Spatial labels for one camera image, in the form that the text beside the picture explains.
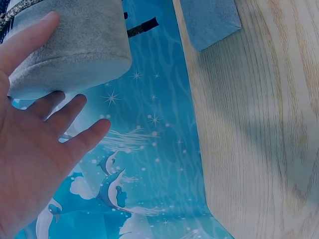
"fingernail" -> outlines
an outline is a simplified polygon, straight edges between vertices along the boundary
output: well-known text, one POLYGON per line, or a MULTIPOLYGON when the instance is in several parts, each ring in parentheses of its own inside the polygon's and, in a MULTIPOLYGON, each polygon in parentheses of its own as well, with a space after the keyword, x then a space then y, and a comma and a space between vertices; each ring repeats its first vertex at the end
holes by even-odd
POLYGON ((55 12, 51 11, 47 15, 45 15, 44 18, 42 18, 42 20, 50 20, 54 17, 54 15, 55 15, 55 12))

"star print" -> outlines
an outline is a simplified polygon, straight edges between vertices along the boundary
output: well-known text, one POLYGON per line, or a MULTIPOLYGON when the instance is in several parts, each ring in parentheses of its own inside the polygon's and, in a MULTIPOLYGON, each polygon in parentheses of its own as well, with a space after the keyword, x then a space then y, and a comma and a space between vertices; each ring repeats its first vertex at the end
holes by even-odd
POLYGON ((113 92, 112 92, 112 95, 110 95, 109 93, 108 93, 108 95, 109 95, 108 97, 105 97, 105 96, 101 96, 101 97, 107 99, 107 100, 104 101, 104 102, 109 101, 109 107, 110 107, 110 105, 111 105, 112 102, 113 102, 114 104, 116 104, 116 103, 115 103, 115 100, 120 100, 120 99, 116 98, 116 96, 118 96, 119 94, 114 95, 114 90, 113 90, 113 92))
POLYGON ((154 114, 154 118, 151 117, 151 119, 149 120, 149 122, 154 123, 154 125, 156 125, 156 123, 159 123, 161 119, 159 119, 159 116, 155 117, 154 114))
POLYGON ((183 141, 181 141, 181 139, 179 139, 178 141, 176 141, 176 143, 180 146, 181 143, 183 143, 183 141))
POLYGON ((167 226, 168 224, 170 224, 170 222, 168 222, 168 221, 164 221, 164 222, 162 222, 161 224, 163 224, 163 225, 165 225, 165 226, 167 226))
POLYGON ((157 99, 156 95, 151 95, 150 98, 151 98, 152 100, 157 99))
POLYGON ((132 77, 134 80, 136 80, 136 82, 137 82, 138 80, 141 79, 141 76, 143 76, 143 75, 136 70, 135 73, 134 73, 131 77, 132 77))

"gray felt object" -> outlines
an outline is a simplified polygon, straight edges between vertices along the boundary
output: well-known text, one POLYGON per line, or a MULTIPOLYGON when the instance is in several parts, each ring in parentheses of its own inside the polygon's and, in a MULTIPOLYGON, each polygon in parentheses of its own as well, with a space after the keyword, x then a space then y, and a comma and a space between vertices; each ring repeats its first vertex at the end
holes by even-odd
MULTIPOLYGON (((11 0, 8 10, 19 0, 11 0)), ((4 40, 43 18, 60 14, 49 42, 9 77, 9 95, 36 99, 52 91, 80 91, 126 73, 132 63, 121 0, 45 0, 19 13, 4 40)))
POLYGON ((180 0, 189 39, 197 51, 241 29, 234 0, 180 0))

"light wood surface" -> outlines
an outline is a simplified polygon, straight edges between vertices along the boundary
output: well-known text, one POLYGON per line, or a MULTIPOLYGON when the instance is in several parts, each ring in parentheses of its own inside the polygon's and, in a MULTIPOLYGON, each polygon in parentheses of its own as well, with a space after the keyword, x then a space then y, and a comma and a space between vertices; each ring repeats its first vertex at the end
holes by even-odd
POLYGON ((236 239, 318 239, 319 0, 236 0, 243 30, 201 53, 173 1, 213 215, 236 239))

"blue gift bag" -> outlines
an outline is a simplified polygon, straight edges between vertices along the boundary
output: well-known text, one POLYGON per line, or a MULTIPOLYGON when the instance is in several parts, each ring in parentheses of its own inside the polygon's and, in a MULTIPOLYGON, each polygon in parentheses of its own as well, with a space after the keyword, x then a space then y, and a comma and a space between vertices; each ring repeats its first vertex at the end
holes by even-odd
MULTIPOLYGON (((87 89, 88 103, 61 138, 101 118, 110 132, 70 172, 17 239, 230 239, 211 215, 196 120, 171 0, 123 1, 133 65, 117 80, 87 89)), ((60 109, 75 94, 57 107, 60 109)), ((31 101, 15 101, 24 109, 31 101)))

